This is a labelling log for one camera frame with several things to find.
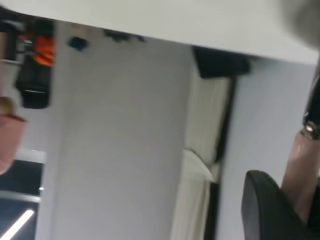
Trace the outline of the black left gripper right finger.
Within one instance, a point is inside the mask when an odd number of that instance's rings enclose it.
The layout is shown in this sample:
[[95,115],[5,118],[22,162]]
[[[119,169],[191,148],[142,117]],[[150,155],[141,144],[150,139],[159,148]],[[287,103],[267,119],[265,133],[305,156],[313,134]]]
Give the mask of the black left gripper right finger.
[[317,182],[309,216],[309,228],[320,228],[320,182]]

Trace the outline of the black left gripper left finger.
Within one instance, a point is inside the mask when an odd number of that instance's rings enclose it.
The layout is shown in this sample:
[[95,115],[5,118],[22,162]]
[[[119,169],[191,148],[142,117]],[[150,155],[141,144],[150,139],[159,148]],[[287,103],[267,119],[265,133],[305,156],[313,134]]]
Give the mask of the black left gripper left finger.
[[246,240],[314,240],[316,199],[311,202],[307,223],[303,223],[277,183],[267,173],[246,173],[241,216]]

